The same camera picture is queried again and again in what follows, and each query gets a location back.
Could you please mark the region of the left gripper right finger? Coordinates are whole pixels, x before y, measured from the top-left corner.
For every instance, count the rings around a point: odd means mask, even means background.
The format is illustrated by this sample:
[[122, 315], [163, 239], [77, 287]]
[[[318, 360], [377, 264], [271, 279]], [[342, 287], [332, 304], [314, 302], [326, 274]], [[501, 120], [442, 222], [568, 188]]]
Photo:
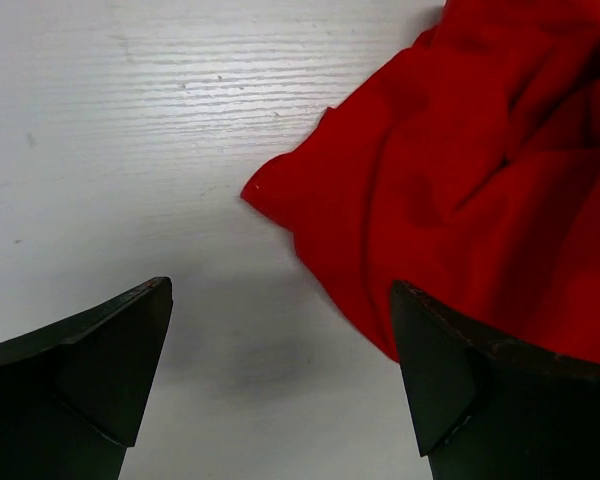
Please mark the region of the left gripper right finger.
[[600, 479], [600, 364], [531, 345], [403, 281], [391, 322], [436, 479]]

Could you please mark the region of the red t-shirt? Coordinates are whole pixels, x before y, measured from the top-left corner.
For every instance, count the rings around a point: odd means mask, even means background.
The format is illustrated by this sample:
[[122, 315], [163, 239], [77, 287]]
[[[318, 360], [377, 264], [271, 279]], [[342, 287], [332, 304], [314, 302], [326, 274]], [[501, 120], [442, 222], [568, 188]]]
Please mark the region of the red t-shirt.
[[242, 199], [398, 356], [403, 280], [600, 363], [600, 1], [449, 1]]

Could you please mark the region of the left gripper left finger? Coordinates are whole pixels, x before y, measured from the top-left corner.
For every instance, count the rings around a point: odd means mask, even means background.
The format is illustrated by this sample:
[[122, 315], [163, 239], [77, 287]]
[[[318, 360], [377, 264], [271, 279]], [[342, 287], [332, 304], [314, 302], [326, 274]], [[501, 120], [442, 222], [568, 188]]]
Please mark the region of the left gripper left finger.
[[0, 343], [0, 480], [116, 479], [135, 446], [173, 308], [156, 277]]

